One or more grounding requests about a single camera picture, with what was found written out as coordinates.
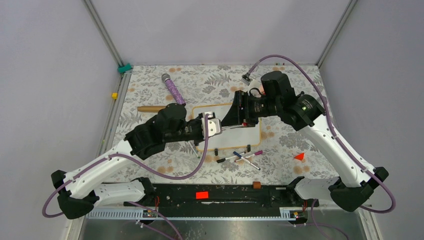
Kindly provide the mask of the yellow framed whiteboard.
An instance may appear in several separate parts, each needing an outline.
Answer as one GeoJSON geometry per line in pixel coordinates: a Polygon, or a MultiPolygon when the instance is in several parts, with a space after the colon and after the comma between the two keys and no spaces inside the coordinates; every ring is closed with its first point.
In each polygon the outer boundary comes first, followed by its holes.
{"type": "MultiPolygon", "coordinates": [[[[214,112],[215,116],[223,119],[231,107],[230,103],[211,104],[211,105],[198,105],[192,108],[191,114],[197,117],[203,112],[214,112]]],[[[219,135],[214,135],[208,140],[208,151],[227,150],[236,148],[246,148],[248,145],[256,147],[261,144],[261,127],[262,121],[254,127],[240,127],[226,129],[219,135]]]]}

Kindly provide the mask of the red capped whiteboard marker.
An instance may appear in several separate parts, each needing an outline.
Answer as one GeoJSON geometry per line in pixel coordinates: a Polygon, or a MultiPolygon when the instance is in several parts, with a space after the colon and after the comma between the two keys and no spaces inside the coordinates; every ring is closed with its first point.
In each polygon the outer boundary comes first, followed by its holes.
{"type": "Polygon", "coordinates": [[[242,124],[240,124],[240,125],[231,125],[231,126],[223,126],[222,127],[222,130],[224,131],[224,130],[232,130],[232,129],[239,129],[239,128],[246,128],[246,127],[248,127],[249,125],[246,123],[246,122],[243,122],[242,124]]]}

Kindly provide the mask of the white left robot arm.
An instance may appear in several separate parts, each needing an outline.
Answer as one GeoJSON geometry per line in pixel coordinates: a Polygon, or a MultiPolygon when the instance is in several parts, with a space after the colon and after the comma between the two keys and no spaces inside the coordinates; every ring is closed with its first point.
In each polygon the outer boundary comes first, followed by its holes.
{"type": "Polygon", "coordinates": [[[107,178],[130,164],[168,180],[192,177],[205,161],[209,139],[222,133],[222,124],[213,111],[200,113],[189,121],[186,115],[184,106],[170,103],[83,167],[69,172],[53,172],[51,180],[55,190],[43,205],[43,216],[55,218],[64,215],[73,220],[85,216],[97,206],[138,201],[144,206],[152,204],[155,192],[146,177],[123,183],[105,183],[107,178]],[[186,175],[166,175],[142,163],[164,151],[167,143],[187,141],[203,142],[204,148],[199,164],[186,175]]]}

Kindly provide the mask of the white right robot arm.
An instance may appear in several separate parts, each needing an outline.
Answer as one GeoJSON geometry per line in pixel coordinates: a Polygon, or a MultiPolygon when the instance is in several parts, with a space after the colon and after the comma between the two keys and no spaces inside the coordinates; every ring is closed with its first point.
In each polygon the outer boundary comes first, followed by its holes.
{"type": "Polygon", "coordinates": [[[254,127],[259,118],[279,117],[311,141],[338,173],[328,179],[297,177],[289,184],[287,201],[299,206],[309,199],[328,200],[347,212],[361,208],[388,177],[388,171],[364,160],[333,127],[329,114],[313,96],[295,93],[285,73],[272,71],[260,81],[261,97],[241,90],[234,93],[222,126],[254,127]]]}

